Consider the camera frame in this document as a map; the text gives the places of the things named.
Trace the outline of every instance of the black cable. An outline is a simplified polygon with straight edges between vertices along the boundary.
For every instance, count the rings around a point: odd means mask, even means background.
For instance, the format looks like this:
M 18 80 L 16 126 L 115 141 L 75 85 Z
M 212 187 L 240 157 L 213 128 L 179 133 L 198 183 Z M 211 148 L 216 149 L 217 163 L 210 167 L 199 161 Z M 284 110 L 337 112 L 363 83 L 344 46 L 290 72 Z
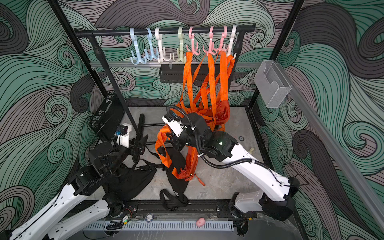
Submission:
M 120 221 L 120 222 L 110 222 L 110 223 L 112 223 L 112 225 L 108 225 L 106 227 L 107 230 L 109 230 L 109 231 L 114 231 L 114 230 L 122 229 L 124 227 L 124 225 L 125 225 L 123 221 Z
M 306 181 L 307 183 L 305 183 L 305 184 L 298 184 L 298 185 L 285 185 L 285 184 L 282 184 L 282 182 L 280 182 L 279 180 L 277 180 L 277 178 L 276 178 L 276 176 L 273 174 L 272 170 L 271 170 L 271 169 L 268 169 L 268 170 L 271 172 L 271 174 L 272 174 L 273 177 L 275 178 L 276 182 L 278 182 L 278 183 L 279 183 L 280 185 L 282 185 L 282 186 L 285 186 L 285 187 L 300 187 L 300 186 L 309 185 L 308 180 L 307 180 L 303 175 L 301 175 L 300 173 L 296 174 L 294 177 L 297 177 L 298 175 L 300 175 L 300 176 L 302 176 L 302 177 L 305 179 L 305 181 Z
M 84 233 L 84 228 L 83 228 L 83 235 L 84 235 L 85 238 L 90 239 L 90 240 L 98 240 L 98 239 L 103 239 L 103 238 L 110 237 L 110 235 L 106 235 L 105 237 L 89 238 L 89 237 L 87 237 L 87 236 L 85 235 L 85 233 Z

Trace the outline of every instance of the orange bag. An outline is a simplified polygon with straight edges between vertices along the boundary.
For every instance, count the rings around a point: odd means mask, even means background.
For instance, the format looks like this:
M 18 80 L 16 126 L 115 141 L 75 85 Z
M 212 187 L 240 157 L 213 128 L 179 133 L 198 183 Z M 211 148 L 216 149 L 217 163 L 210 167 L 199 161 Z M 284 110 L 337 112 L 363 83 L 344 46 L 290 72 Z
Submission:
M 183 90 L 180 97 L 180 101 L 177 104 L 178 107 L 182 108 L 186 113 L 197 113 L 201 115 L 207 125 L 211 128 L 211 130 L 214 130 L 216 126 L 221 126 L 222 131 L 225 130 L 224 124 L 229 120 L 230 116 L 230 108 L 228 103 L 228 77 L 230 76 L 233 65 L 235 63 L 235 60 L 232 55 L 226 56 L 226 53 L 224 51 L 220 52 L 220 74 L 215 79 L 215 61 L 213 60 L 212 55 L 208 55 L 208 66 L 209 66 L 209 74 L 205 78 L 199 93 L 193 99 L 193 91 L 192 91 L 192 84 L 195 81 L 197 74 L 199 72 L 200 66 L 204 60 L 200 62 L 199 66 L 197 67 L 194 75 L 192 76 L 192 70 L 191 70 L 191 63 L 192 63 L 192 56 L 193 54 L 191 52 L 187 52 L 187 62 L 184 66 L 184 76 L 183 76 Z M 220 91 L 218 95 L 216 96 L 216 85 L 220 79 Z M 190 102 L 190 107 L 187 108 L 184 105 L 183 102 L 183 92 L 185 84 L 187 84 L 187 92 Z M 208 93 L 210 94 L 210 102 L 211 106 L 208 105 Z M 199 101 L 201 97 L 201 102 L 199 103 L 199 106 L 196 106 L 196 103 Z M 163 128 L 160 129 L 158 135 L 157 135 L 157 141 L 155 144 L 155 149 L 159 147 L 164 147 L 164 142 L 168 140 L 167 133 L 172 132 L 170 127 L 168 125 L 165 125 Z M 169 157 L 167 151 L 166 156 L 164 157 L 161 155 L 158 151 L 158 155 L 162 161 L 162 163 L 170 168 L 172 166 L 172 160 Z M 178 179 L 185 179 L 186 181 L 191 180 L 193 178 L 197 162 L 198 162 L 198 156 L 197 156 L 197 149 L 195 147 L 188 147 L 188 154 L 186 158 L 186 165 L 184 169 L 170 169 L 172 171 L 172 174 L 178 178 Z

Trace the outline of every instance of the black bag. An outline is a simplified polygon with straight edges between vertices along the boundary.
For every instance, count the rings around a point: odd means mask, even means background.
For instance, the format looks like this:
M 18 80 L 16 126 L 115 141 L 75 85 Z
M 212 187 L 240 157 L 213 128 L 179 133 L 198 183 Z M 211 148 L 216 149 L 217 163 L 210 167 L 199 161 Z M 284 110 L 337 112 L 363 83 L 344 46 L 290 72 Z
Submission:
M 123 115 L 124 110 L 116 93 L 108 93 L 89 126 L 103 142 L 110 142 Z
M 164 147 L 159 147 L 157 151 L 165 156 Z M 172 159 L 173 166 L 176 167 L 176 169 L 180 169 L 185 166 L 186 160 L 178 150 L 173 147 L 167 147 L 167 152 L 169 157 Z M 175 196 L 169 193 L 167 189 L 161 190 L 160 200 L 162 206 L 169 211 L 173 211 L 178 207 L 186 207 L 188 205 L 188 198 L 184 195 L 184 192 L 188 186 L 189 181 L 185 181 L 184 179 L 177 179 L 167 167 L 164 166 L 164 168 Z M 167 196 L 167 198 L 172 201 L 175 206 L 168 207 L 164 195 Z
M 163 164 L 154 164 L 142 159 L 147 165 L 131 168 L 121 164 L 117 170 L 120 177 L 108 181 L 103 188 L 105 193 L 114 192 L 122 201 L 129 201 L 139 195 L 155 176 L 156 168 L 163 168 Z

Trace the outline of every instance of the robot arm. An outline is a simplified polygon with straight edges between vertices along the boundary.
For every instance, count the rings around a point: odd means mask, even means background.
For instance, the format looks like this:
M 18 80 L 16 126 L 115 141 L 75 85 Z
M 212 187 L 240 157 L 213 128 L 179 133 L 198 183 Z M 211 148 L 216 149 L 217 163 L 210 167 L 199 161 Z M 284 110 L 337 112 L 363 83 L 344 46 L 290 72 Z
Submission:
M 109 180 L 118 177 L 118 168 L 132 153 L 142 154 L 147 137 L 129 141 L 131 126 L 118 126 L 114 146 L 108 142 L 97 145 L 89 152 L 90 161 L 65 184 L 60 193 L 22 226 L 16 228 L 9 240 L 41 240 L 46 235 L 51 240 L 65 240 L 90 223 L 107 215 L 119 216 L 123 204 L 113 192 L 104 195 L 89 208 L 66 219 L 62 218 L 81 201 Z
M 170 109 L 177 110 L 184 117 L 179 117 Z M 267 215 L 277 220 L 285 220 L 293 213 L 295 201 L 292 197 L 299 186 L 296 178 L 287 178 L 271 170 L 249 154 L 228 133 L 212 132 L 204 118 L 197 113 L 186 114 L 176 106 L 169 106 L 162 119 L 173 131 L 171 143 L 174 148 L 180 151 L 186 145 L 196 147 L 199 157 L 209 166 L 220 169 L 233 167 L 260 187 L 263 194 L 258 199 L 258 204 Z M 224 165 L 213 164 L 204 155 Z

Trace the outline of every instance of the marble floor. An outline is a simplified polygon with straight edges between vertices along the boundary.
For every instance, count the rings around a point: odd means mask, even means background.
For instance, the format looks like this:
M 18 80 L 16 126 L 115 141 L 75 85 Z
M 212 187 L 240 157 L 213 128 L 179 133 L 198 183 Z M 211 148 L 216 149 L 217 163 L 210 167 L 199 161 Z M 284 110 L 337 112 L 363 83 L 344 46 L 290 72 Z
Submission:
M 166 109 L 160 107 L 132 107 L 129 109 L 136 121 L 136 124 L 139 122 L 139 116 L 141 113 L 145 114 L 145 123 L 147 124 L 162 122 L 161 117 L 166 113 Z M 122 123 L 124 122 L 130 123 L 126 114 L 122 119 Z M 148 141 L 156 140 L 157 133 L 160 128 L 161 127 L 144 128 L 144 135 L 149 135 Z M 240 136 L 244 137 L 244 141 L 239 141 L 240 144 L 247 151 L 252 151 L 251 149 L 253 148 L 252 155 L 262 161 L 262 157 L 244 107 L 231 107 L 231 117 L 225 125 L 225 130 L 236 139 Z M 131 138 L 135 136 L 135 130 L 132 129 Z M 152 152 L 155 152 L 154 145 L 149 145 L 148 148 Z M 182 153 L 185 156 L 187 148 L 184 148 Z M 152 156 L 148 151 L 144 153 L 142 159 L 156 164 L 161 163 L 159 159 Z M 209 160 L 213 163 L 218 163 L 215 159 Z M 129 156 L 124 163 L 128 167 L 131 167 L 133 165 L 132 157 Z M 140 161 L 138 166 L 140 165 L 144 165 L 144 162 Z M 200 160 L 195 173 L 205 183 L 205 186 L 200 184 L 197 178 L 193 178 L 189 182 L 184 193 L 189 199 L 230 199 L 234 192 L 248 193 L 259 190 L 254 183 L 233 168 L 215 169 L 209 167 L 206 163 Z M 159 192 L 164 188 L 168 189 L 169 192 L 173 192 L 171 185 L 168 182 L 166 173 L 158 169 L 152 181 L 134 199 L 159 199 Z M 100 188 L 93 195 L 89 196 L 88 199 L 101 199 L 103 195 L 104 191 Z

